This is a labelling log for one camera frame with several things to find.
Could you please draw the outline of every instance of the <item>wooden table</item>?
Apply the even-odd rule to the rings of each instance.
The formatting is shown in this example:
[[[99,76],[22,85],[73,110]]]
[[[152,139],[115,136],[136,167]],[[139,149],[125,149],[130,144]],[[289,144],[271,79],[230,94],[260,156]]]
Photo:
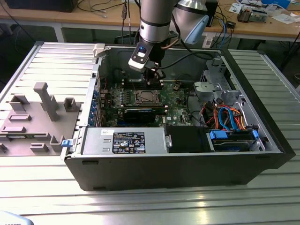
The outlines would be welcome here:
[[[92,4],[102,3],[105,0],[90,0]],[[241,23],[237,21],[237,14],[228,12],[230,5],[234,0],[220,0],[221,8],[228,20],[235,22],[236,27],[232,37],[234,38],[249,38],[260,40],[278,40],[278,41],[294,41],[300,31],[299,24],[291,23],[284,24],[268,17],[266,23],[249,22]],[[112,0],[105,5],[97,6],[96,8],[106,8],[112,5],[120,4],[120,0]],[[96,29],[96,30],[121,30],[122,6],[116,6],[106,10],[103,18],[92,12],[85,12],[79,8],[75,8],[72,13],[41,11],[41,10],[26,10],[26,9],[10,9],[6,3],[3,3],[7,11],[20,23],[24,25],[36,26],[50,26],[55,30],[57,40],[64,42],[62,28],[82,28],[82,29]],[[84,1],[80,6],[84,9],[89,9],[87,1]],[[300,9],[300,7],[293,6],[293,10]],[[139,10],[134,4],[130,4],[131,12],[131,26],[132,31],[137,30],[139,26]],[[14,24],[15,22],[7,15],[7,13],[0,7],[0,23]],[[125,21],[124,30],[128,30],[128,19]],[[222,27],[215,19],[212,27],[206,28],[204,36],[206,36],[203,47],[209,47],[212,38],[219,35]]]

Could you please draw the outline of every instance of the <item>black cable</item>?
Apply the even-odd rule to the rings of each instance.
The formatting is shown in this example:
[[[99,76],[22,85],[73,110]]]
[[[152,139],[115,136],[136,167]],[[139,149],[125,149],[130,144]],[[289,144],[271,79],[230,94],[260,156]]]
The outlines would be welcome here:
[[[122,44],[124,44],[123,30],[124,30],[124,19],[122,20],[122,28],[121,28],[121,36],[122,36]]]
[[[181,36],[180,28],[179,28],[178,24],[176,23],[176,20],[175,20],[175,17],[174,17],[173,14],[172,14],[171,20],[173,21],[174,26],[175,26],[175,29],[176,29],[176,31],[177,31],[179,37],[180,37],[180,36]],[[184,43],[184,41],[183,41],[182,39],[180,39],[180,42],[181,42],[182,45],[185,47],[185,49],[187,49],[190,53],[194,53],[194,52],[186,45],[186,43]],[[194,54],[194,56],[196,56],[196,57],[198,57],[198,58],[200,58],[200,59],[203,59],[203,60],[208,60],[208,59],[203,58],[203,57],[201,57],[201,56],[199,56],[199,55],[196,55],[196,54]]]
[[[135,3],[139,8],[141,8],[141,4],[137,0],[135,0]]]
[[[171,66],[174,66],[176,63],[179,63],[180,61],[182,61],[182,60],[185,59],[186,57],[188,57],[188,56],[190,56],[190,55],[195,55],[195,54],[203,54],[203,55],[209,56],[209,58],[201,57],[201,59],[203,59],[203,60],[212,60],[212,59],[214,58],[211,54],[206,53],[206,52],[191,52],[191,53],[189,53],[189,54],[187,54],[187,55],[185,55],[185,56],[182,56],[181,58],[177,59],[175,62],[173,62],[173,63],[171,63],[171,64],[169,64],[169,65],[167,65],[167,66],[164,66],[164,67],[159,67],[159,68],[157,68],[157,69],[167,69],[167,68],[169,68],[169,67],[171,67]]]
[[[215,15],[214,18],[221,19],[221,20],[223,20],[224,24],[227,24],[227,18],[226,18],[226,16],[223,14],[223,11],[222,11],[221,7],[220,7],[219,5],[218,5],[217,7],[220,9],[221,12],[220,12],[220,13],[219,13],[219,12],[216,12],[216,13],[217,13],[217,14],[220,14],[220,15],[222,16],[222,18],[221,18],[220,16],[218,16],[218,15]],[[217,45],[216,45],[216,48],[218,47],[218,41],[219,41],[219,38],[221,37],[221,34],[222,34],[223,31],[224,31],[224,28],[225,28],[225,27],[223,27],[223,25],[220,25],[220,26],[222,27],[222,30],[221,30],[221,32],[220,32],[220,34],[219,34],[217,40],[216,40],[216,41],[213,40],[214,44],[211,46],[212,48],[213,48],[213,46],[214,46],[215,44],[217,44]]]
[[[300,47],[300,42],[298,43],[298,45],[294,47],[295,43],[297,42],[298,38],[300,36],[300,31],[296,37],[296,39],[294,40],[290,50],[288,51],[287,55],[285,56],[285,58],[282,60],[282,63],[281,63],[281,66],[280,66],[280,70],[282,71],[286,65],[288,64],[288,62],[290,61],[290,59],[292,58],[293,54],[296,53],[298,50],[299,50],[299,47]]]
[[[11,14],[9,14],[9,12],[4,8],[4,6],[3,6],[3,4],[2,4],[2,1],[0,0],[0,4],[1,4],[1,6],[2,6],[2,8],[4,9],[4,11],[9,15],[9,17],[16,23],[16,24],[18,24],[18,26],[19,27],[21,27],[21,29],[31,38],[31,40],[33,41],[33,42],[35,42],[35,39],[23,28],[23,26],[21,26],[18,22],[17,22],[17,20],[15,20],[14,19],[14,17],[11,15]]]
[[[186,76],[188,76],[189,78],[191,78],[191,79],[193,80],[193,78],[192,78],[192,76],[191,76],[190,74],[179,74],[179,75],[175,78],[175,80],[178,80],[179,77],[181,77],[181,76],[183,76],[183,75],[186,75]]]
[[[102,9],[97,9],[97,10],[86,10],[86,9],[81,8],[81,7],[79,6],[79,4],[82,3],[83,1],[85,1],[85,0],[81,0],[81,1],[77,4],[77,8],[79,8],[79,9],[81,9],[82,11],[85,11],[85,12],[98,12],[98,11],[103,11],[103,10],[106,10],[106,9],[109,9],[109,8],[113,8],[113,7],[121,6],[121,5],[125,4],[125,3],[123,2],[123,3],[121,3],[121,4],[113,5],[113,6],[110,6],[110,7],[107,7],[107,8],[102,8]]]
[[[124,5],[123,5],[123,9],[122,9],[122,28],[121,28],[121,35],[122,35],[122,44],[124,44],[124,37],[123,37],[123,30],[124,30],[124,22],[125,19],[127,18],[127,0],[125,0]]]
[[[128,0],[128,19],[129,19],[129,44],[131,45],[131,24],[130,24],[130,2]]]
[[[4,81],[0,80],[0,83],[7,85],[7,83],[5,83]]]
[[[105,4],[108,4],[110,3],[112,0],[108,0],[107,2],[104,2],[104,3],[97,3],[95,5],[92,5],[91,7],[94,8],[95,6],[99,6],[99,5],[105,5]]]
[[[140,10],[139,10],[140,11],[140,20],[141,20],[141,0],[139,0],[139,5],[140,5],[140,7],[139,7],[140,8]]]

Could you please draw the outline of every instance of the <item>gray plastic part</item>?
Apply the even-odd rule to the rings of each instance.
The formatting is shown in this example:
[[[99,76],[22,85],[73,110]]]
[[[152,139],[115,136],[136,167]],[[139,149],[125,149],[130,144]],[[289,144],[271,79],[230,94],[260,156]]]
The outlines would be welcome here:
[[[14,95],[9,103],[15,113],[25,113],[23,105],[29,104],[24,95]]]
[[[45,143],[31,143],[30,149],[33,152],[46,152],[49,151]]]
[[[53,108],[55,110],[57,110],[58,109],[58,104],[56,102],[56,99],[55,99],[54,95],[49,95],[49,96],[50,96],[51,104],[52,104]],[[42,106],[43,110],[46,111],[46,108],[44,107],[44,104],[42,102],[41,102],[41,106]]]
[[[64,107],[66,112],[77,112],[79,110],[73,97],[65,98]]]
[[[26,128],[25,127],[4,127],[2,129],[2,132],[5,133],[25,133]]]
[[[61,146],[61,143],[62,141],[65,139],[64,136],[61,136],[60,137],[60,141],[58,142],[55,138],[55,136],[52,136],[51,140],[50,140],[50,146],[52,147],[52,149],[55,151],[55,152],[61,152],[62,150],[62,146]]]
[[[54,101],[51,100],[51,97],[49,96],[49,94],[47,92],[47,88],[48,88],[47,83],[36,82],[33,90],[40,96],[40,98],[43,102],[43,108],[46,109],[51,121],[57,121],[59,119],[59,116],[55,110],[55,108],[56,108],[55,106],[57,105],[57,103],[56,103],[55,99],[54,99]]]
[[[30,219],[21,217],[11,212],[0,211],[1,224],[34,225]]]
[[[10,115],[8,119],[10,121],[30,121],[31,116],[29,114]]]
[[[49,141],[51,139],[51,135],[49,133],[44,135],[34,135],[34,138],[38,141]]]
[[[4,144],[0,143],[0,150],[1,150],[3,153],[5,153],[6,150],[7,150],[7,147],[6,147]]]
[[[0,135],[0,142],[9,142],[10,139],[7,135]]]
[[[9,151],[6,152],[6,156],[56,156],[60,152],[56,152],[49,144],[50,140],[39,141],[34,135],[44,135],[50,133],[51,136],[55,136],[58,141],[63,135],[65,139],[71,139],[73,131],[76,125],[76,120],[79,112],[66,112],[63,102],[58,102],[58,109],[56,110],[60,119],[52,122],[49,119],[48,113],[43,110],[40,102],[30,102],[28,105],[23,105],[26,113],[30,114],[32,119],[30,121],[10,121],[8,118],[16,113],[11,110],[10,114],[4,120],[0,131],[3,127],[25,127],[26,133],[20,134],[8,134],[0,133],[0,143],[7,146]],[[30,150],[31,143],[45,143],[49,149],[48,152],[33,152]]]

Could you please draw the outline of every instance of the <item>blue latch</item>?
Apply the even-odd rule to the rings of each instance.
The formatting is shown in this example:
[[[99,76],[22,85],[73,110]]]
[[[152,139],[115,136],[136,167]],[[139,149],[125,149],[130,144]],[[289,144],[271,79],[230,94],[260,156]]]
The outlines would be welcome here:
[[[75,139],[66,139],[62,141],[61,146],[63,148],[65,147],[70,148],[74,145],[74,143],[75,143]]]
[[[256,130],[252,131],[253,133],[253,136],[255,139],[258,139],[259,135],[258,135],[258,132]]]
[[[210,138],[211,139],[227,139],[227,133],[224,130],[212,130],[210,132]]]

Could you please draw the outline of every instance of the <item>metal surface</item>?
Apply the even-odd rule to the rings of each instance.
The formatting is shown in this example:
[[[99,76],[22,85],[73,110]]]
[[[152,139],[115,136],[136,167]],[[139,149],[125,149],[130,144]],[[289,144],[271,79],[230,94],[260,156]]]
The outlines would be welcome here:
[[[169,24],[163,27],[157,27],[148,25],[141,21],[141,26],[143,27],[143,29],[140,29],[140,35],[144,40],[148,42],[163,42],[169,35]]]
[[[206,0],[181,0],[180,2],[178,2],[178,5],[185,6],[188,8],[207,11],[205,2],[206,2]]]
[[[66,54],[64,59],[74,59],[70,55]],[[29,82],[24,84],[29,85],[37,79],[36,75],[25,77],[26,80],[21,79],[13,86],[22,82]],[[86,78],[89,80],[90,76],[38,76],[39,80],[58,79],[57,85],[64,82],[75,87],[75,83],[79,83],[81,88],[87,88],[83,84],[88,84]],[[276,80],[249,79],[253,86],[266,85],[274,89],[281,86],[282,80],[281,74]],[[80,95],[73,93],[73,96],[84,102],[85,98]],[[264,101],[270,113],[285,113],[286,107],[291,112],[299,110],[296,99],[271,100]],[[2,101],[1,109],[5,110],[6,106]],[[279,123],[279,127],[286,135],[300,130],[299,123]],[[0,157],[0,210],[24,215],[35,225],[61,224],[62,221],[73,225],[87,221],[108,225],[298,225],[300,140],[291,137],[289,143],[297,154],[290,162],[277,170],[264,171],[248,185],[230,187],[85,192],[58,156]]]
[[[270,115],[292,147],[300,143],[300,96],[266,55],[230,51]]]

